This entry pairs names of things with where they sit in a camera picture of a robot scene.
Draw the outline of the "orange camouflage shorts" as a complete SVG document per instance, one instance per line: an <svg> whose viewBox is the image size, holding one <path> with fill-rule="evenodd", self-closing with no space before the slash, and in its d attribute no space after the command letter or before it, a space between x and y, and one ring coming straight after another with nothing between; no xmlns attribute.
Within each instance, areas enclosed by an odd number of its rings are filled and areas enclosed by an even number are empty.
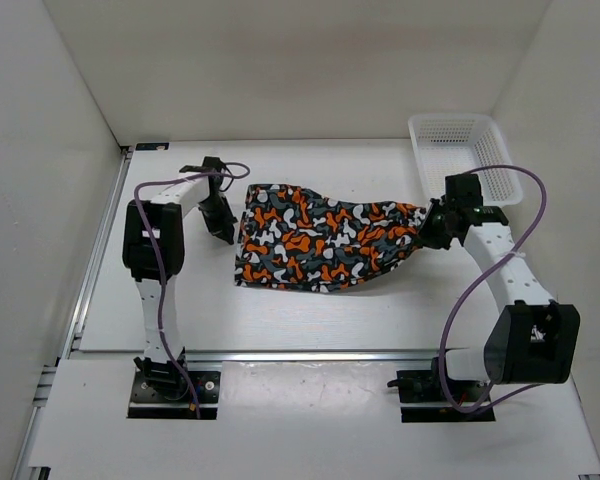
<svg viewBox="0 0 600 480"><path fill-rule="evenodd" d="M330 293L398 268L421 248L427 210L395 201L355 203L290 184L246 191L234 282Z"/></svg>

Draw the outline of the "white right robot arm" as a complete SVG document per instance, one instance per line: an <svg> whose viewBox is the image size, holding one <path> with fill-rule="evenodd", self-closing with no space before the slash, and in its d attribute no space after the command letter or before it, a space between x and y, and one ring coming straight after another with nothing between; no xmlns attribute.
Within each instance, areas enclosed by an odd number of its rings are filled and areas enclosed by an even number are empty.
<svg viewBox="0 0 600 480"><path fill-rule="evenodd" d="M561 304L541 286L521 256L503 211L494 206L458 206L433 199L419 230L422 244L448 249L458 240L481 270L463 293L462 304L487 283L499 317L484 345L446 347L450 327L443 328L437 369L429 387L450 400L466 381L502 384L562 384L574 358L580 315L572 304Z"/></svg>

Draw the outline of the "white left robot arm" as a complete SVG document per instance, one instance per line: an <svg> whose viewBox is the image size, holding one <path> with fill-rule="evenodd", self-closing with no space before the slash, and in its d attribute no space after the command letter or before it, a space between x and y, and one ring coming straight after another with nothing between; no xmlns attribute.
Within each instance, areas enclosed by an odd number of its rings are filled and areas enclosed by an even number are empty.
<svg viewBox="0 0 600 480"><path fill-rule="evenodd" d="M198 402L187 370L175 302L184 266L184 218L199 210L209 233L234 242L236 218L225 197L226 172L189 172L135 186L127 205L122 261L138 289L144 317L144 355L135 360L148 386L170 401Z"/></svg>

